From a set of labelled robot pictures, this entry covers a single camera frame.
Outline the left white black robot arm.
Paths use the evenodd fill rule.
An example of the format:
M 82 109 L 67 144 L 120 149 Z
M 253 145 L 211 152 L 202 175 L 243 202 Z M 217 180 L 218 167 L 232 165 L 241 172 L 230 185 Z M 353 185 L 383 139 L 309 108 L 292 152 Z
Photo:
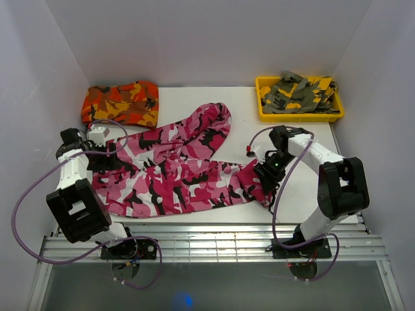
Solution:
M 137 253 L 137 242 L 130 238 L 129 228 L 112 221 L 103 199 L 92 187 L 94 172 L 119 167 L 115 154 L 90 153 L 116 150 L 114 144 L 106 146 L 108 134 L 105 126 L 93 126 L 87 133 L 76 128 L 60 132 L 63 143 L 56 151 L 61 164 L 60 179 L 56 190 L 46 196 L 46 202 L 70 243 L 108 241 L 105 249 L 109 254 L 130 259 Z

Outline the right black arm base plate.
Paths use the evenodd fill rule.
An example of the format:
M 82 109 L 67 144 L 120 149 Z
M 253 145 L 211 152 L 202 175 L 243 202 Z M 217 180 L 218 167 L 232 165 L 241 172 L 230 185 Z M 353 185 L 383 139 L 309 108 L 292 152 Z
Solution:
M 271 245 L 265 248 L 274 259 L 330 259 L 332 254 L 328 239 L 323 238 L 296 249 L 282 248 L 272 239 Z

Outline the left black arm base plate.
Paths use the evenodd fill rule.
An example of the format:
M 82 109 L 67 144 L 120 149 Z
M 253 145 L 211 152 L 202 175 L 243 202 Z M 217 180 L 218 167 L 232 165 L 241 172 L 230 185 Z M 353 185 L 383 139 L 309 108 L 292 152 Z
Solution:
M 133 260 L 133 259 L 156 259 L 156 243 L 148 238 L 139 238 L 121 242 L 112 247 L 101 249 L 100 259 L 103 260 Z

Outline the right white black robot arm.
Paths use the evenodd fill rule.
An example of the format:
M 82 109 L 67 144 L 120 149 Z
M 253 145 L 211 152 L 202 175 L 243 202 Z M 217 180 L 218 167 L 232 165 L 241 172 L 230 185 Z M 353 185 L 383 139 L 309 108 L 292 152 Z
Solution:
M 369 206 L 364 165 L 357 157 L 330 151 L 304 128 L 272 126 L 269 132 L 273 150 L 264 152 L 249 144 L 246 154 L 258 160 L 254 172 L 263 192 L 277 191 L 273 216 L 278 213 L 283 191 L 299 163 L 306 164 L 318 176 L 317 208 L 297 226 L 290 240 L 275 241 L 281 249 L 293 249 L 298 256 L 308 257 L 316 250 L 316 241 L 324 239 L 347 217 Z

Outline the pink camouflage trousers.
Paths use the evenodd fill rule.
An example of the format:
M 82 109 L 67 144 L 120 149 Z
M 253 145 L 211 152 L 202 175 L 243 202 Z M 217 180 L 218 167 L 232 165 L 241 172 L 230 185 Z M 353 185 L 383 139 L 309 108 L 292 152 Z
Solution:
M 181 121 L 110 140 L 107 145 L 118 149 L 119 168 L 95 173 L 92 187 L 110 213 L 131 218 L 250 202 L 269 209 L 276 191 L 263 192 L 256 159 L 247 165 L 212 159 L 230 130 L 226 105 L 209 103 Z

